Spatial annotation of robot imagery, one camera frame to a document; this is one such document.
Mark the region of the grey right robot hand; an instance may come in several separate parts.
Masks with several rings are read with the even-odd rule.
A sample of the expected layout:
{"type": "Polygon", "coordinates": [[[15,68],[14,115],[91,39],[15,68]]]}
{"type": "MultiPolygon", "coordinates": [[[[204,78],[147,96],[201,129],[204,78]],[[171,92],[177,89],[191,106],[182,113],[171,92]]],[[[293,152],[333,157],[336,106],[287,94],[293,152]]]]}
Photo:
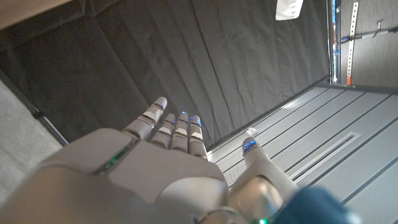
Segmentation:
{"type": "Polygon", "coordinates": [[[122,131],[98,129],[51,155],[1,207],[2,223],[266,223],[298,187],[253,139],[229,185],[200,119],[158,98],[122,131]]]}

